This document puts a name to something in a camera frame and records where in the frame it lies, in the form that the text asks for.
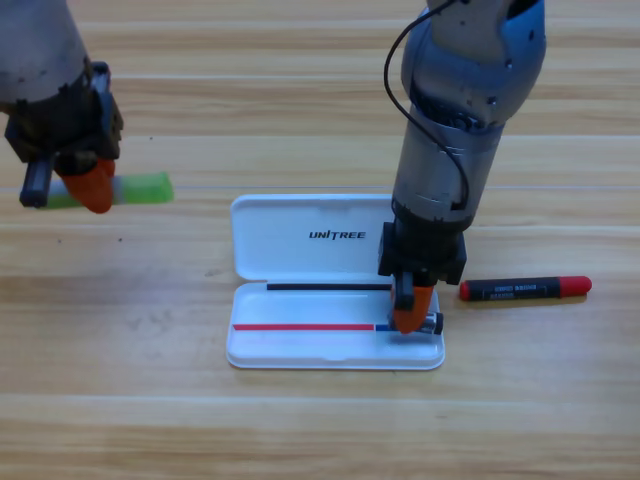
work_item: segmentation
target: pen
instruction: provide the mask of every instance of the pen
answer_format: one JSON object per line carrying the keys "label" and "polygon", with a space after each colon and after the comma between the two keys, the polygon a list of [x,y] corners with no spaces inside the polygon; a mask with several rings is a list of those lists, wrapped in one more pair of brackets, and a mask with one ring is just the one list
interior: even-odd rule
{"label": "pen", "polygon": [[565,298],[586,295],[591,290],[588,277],[505,278],[466,280],[460,284],[464,301]]}

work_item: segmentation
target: red marker cap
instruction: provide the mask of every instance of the red marker cap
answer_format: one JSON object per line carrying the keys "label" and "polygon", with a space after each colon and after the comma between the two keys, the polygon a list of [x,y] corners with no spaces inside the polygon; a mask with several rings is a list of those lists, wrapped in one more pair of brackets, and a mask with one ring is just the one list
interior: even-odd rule
{"label": "red marker cap", "polygon": [[560,298],[586,295],[593,284],[589,277],[558,277],[560,280]]}

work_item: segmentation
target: wooden table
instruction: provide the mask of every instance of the wooden table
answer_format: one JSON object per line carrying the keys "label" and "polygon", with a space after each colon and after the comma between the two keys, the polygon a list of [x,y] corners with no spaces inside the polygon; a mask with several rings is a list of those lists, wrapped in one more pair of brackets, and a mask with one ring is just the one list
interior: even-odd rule
{"label": "wooden table", "polygon": [[438,370],[303,373],[225,359],[229,205],[390,192],[405,122],[381,69],[423,3],[72,0],[114,72],[118,172],[167,170],[177,198],[27,211],[1,143],[0,478],[640,478],[640,3],[547,4],[466,278],[584,274],[588,299],[441,287]]}

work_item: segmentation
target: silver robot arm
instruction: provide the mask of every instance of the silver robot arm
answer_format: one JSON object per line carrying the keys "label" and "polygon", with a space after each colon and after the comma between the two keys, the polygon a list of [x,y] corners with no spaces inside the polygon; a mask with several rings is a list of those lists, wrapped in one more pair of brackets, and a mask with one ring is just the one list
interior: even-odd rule
{"label": "silver robot arm", "polygon": [[46,206],[55,171],[90,210],[110,207],[123,121],[109,87],[65,0],[0,0],[0,112],[27,165],[24,206]]}
{"label": "silver robot arm", "polygon": [[542,68],[544,17],[544,0],[428,0],[409,34],[401,76],[411,121],[379,259],[379,274],[394,276],[394,322],[403,333],[424,319],[438,281],[461,279],[463,232],[505,124]]}

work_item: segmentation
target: white case tray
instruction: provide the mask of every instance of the white case tray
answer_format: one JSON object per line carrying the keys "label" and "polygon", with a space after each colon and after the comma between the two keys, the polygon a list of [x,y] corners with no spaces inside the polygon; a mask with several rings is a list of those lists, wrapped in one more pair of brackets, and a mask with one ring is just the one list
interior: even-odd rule
{"label": "white case tray", "polygon": [[[442,364],[444,335],[384,331],[391,278],[377,274],[377,261],[382,225],[393,221],[390,202],[389,195],[249,195],[233,203],[236,271],[257,283],[234,296],[232,365],[430,370]],[[435,292],[430,310],[440,311]]]}

